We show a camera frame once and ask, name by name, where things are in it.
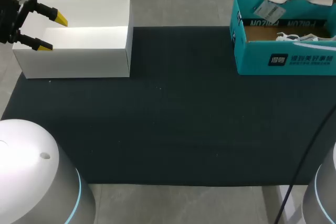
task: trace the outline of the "white box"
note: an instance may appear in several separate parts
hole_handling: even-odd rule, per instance
[[[68,27],[29,13],[21,33],[53,45],[34,51],[21,43],[13,52],[26,78],[129,77],[133,38],[130,0],[38,0],[58,9]]]

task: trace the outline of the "cardboard box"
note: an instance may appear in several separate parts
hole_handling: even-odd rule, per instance
[[[238,73],[336,75],[336,41],[275,41],[278,32],[335,36],[335,6],[290,0],[280,5],[286,12],[272,24],[254,14],[263,1],[234,0],[230,33]]]
[[[53,45],[34,51],[15,43],[26,78],[129,77],[133,37],[130,0],[38,0],[58,9],[68,27],[29,13],[21,33]]]

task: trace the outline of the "teal shoe box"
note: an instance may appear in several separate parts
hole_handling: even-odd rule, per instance
[[[273,29],[277,27],[278,31],[288,27],[298,31],[317,28],[327,30],[333,37],[336,35],[336,5],[320,6],[305,0],[290,0],[280,5],[286,12],[272,24],[254,14],[263,1],[234,0],[230,34],[238,73],[336,75],[336,41],[248,40],[246,33],[251,26],[273,27]]]

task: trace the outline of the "shoe tag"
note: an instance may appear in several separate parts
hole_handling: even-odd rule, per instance
[[[286,10],[271,1],[264,0],[254,14],[274,24],[286,12]]]

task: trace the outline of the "black logo label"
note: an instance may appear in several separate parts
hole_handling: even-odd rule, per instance
[[[235,49],[235,45],[236,45],[236,33],[233,30],[233,33],[232,33],[232,47],[233,47],[233,49]]]
[[[243,18],[245,26],[323,27],[325,19],[279,19],[274,24],[262,18]]]
[[[240,14],[240,11],[238,11],[237,13],[237,20],[238,20],[238,26],[240,25],[240,22],[241,22],[241,14]]]
[[[272,54],[269,58],[269,66],[284,66],[286,64],[288,54]]]

